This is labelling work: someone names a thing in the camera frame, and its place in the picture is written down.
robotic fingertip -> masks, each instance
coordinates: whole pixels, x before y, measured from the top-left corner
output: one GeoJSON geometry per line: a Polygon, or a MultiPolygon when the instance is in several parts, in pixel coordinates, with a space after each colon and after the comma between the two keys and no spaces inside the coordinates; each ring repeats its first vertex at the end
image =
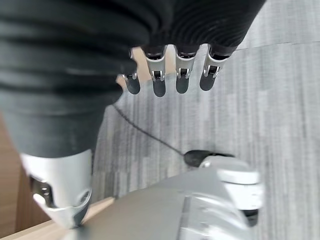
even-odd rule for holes
{"type": "Polygon", "coordinates": [[[166,82],[165,80],[163,81],[152,81],[153,83],[153,91],[154,91],[154,94],[161,98],[165,95],[166,93],[166,82]]]}
{"type": "Polygon", "coordinates": [[[209,91],[214,86],[215,80],[216,78],[211,75],[204,76],[204,74],[202,74],[200,79],[200,88],[203,91],[209,91]]]}
{"type": "Polygon", "coordinates": [[[178,93],[184,94],[187,92],[189,87],[189,78],[186,76],[176,77],[175,89],[178,93]]]}

black cable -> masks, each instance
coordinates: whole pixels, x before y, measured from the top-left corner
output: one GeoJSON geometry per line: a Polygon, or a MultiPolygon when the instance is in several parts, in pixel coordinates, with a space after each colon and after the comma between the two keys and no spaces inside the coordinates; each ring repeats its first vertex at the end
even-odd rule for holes
{"type": "Polygon", "coordinates": [[[180,156],[184,156],[184,154],[176,149],[175,147],[171,146],[170,144],[166,143],[165,141],[151,135],[150,133],[148,133],[147,131],[143,130],[141,127],[137,126],[133,121],[131,121],[116,105],[112,105],[114,107],[114,109],[118,112],[118,114],[128,123],[130,124],[132,127],[134,127],[135,129],[137,129],[138,131],[144,133],[145,135],[147,135],[148,137],[158,141],[159,143],[165,145],[166,147],[170,148],[171,150],[175,151],[177,154],[179,154],[180,156]]]}

wooden surface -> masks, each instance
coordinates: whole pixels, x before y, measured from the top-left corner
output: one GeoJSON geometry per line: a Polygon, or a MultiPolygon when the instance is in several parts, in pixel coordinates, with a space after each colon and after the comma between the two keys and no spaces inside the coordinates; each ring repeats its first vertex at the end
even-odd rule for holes
{"type": "Polygon", "coordinates": [[[15,232],[19,174],[19,156],[0,116],[0,238],[15,232]]]}
{"type": "MultiPolygon", "coordinates": [[[[107,208],[114,202],[112,197],[106,198],[90,206],[84,221],[92,218],[97,213],[107,208]]],[[[1,240],[58,240],[68,234],[71,230],[64,229],[52,220],[46,221],[34,227],[17,232],[1,240]]]]}
{"type": "Polygon", "coordinates": [[[33,200],[29,179],[21,167],[16,206],[15,232],[19,232],[50,220],[33,200]]]}

gray carpet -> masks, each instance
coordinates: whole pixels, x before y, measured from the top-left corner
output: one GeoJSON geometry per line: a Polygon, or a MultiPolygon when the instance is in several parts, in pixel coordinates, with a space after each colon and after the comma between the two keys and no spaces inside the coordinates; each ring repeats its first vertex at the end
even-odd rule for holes
{"type": "Polygon", "coordinates": [[[234,154],[263,174],[259,240],[320,239],[320,1],[270,0],[213,89],[201,91],[206,47],[186,94],[176,76],[154,95],[150,82],[105,112],[93,172],[93,200],[123,196],[187,171],[192,149],[234,154]]]}

robotic hand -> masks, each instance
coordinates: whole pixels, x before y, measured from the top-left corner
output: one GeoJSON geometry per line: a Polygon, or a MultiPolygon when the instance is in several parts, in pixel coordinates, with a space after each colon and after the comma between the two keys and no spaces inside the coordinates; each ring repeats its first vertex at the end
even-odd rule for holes
{"type": "Polygon", "coordinates": [[[0,107],[40,207],[66,228],[81,223],[105,107],[122,94],[117,75],[131,93],[140,89],[133,47],[144,50],[161,97],[166,45],[175,45],[184,93],[195,54],[208,44],[207,91],[264,1],[1,0],[0,107]]]}

